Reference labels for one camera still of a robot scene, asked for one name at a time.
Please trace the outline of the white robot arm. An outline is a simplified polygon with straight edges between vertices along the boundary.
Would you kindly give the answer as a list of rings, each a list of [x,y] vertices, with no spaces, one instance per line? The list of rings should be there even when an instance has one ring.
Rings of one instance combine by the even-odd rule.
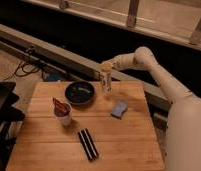
[[[165,171],[201,171],[201,98],[170,74],[147,47],[103,61],[104,73],[141,66],[168,99]]]

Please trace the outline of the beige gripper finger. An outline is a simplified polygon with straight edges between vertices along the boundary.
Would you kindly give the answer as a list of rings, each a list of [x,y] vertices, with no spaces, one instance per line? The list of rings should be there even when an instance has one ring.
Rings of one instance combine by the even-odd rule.
[[[113,64],[109,61],[104,61],[100,64],[100,70],[102,72],[110,72],[113,69]]]

